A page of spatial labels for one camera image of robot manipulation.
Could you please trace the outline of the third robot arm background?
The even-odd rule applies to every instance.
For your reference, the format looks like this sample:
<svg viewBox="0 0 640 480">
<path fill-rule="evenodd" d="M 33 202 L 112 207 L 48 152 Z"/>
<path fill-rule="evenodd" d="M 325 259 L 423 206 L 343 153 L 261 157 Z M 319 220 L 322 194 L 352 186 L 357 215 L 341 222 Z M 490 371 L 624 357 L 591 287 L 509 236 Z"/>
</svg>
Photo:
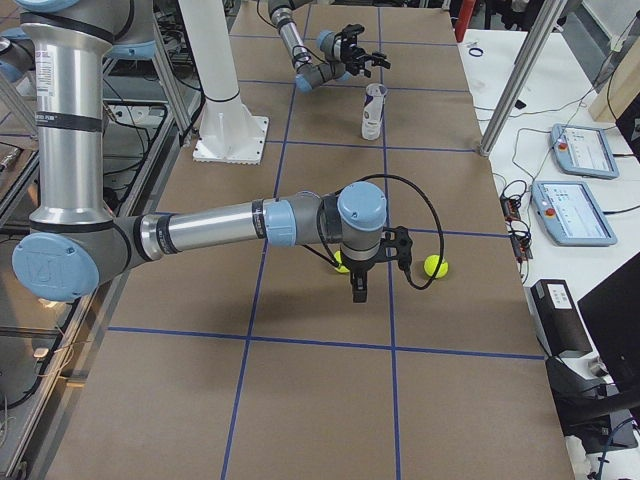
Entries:
<svg viewBox="0 0 640 480">
<path fill-rule="evenodd" d="M 34 44 L 20 27 L 1 33 L 1 73 L 21 95 L 35 97 Z"/>
</svg>

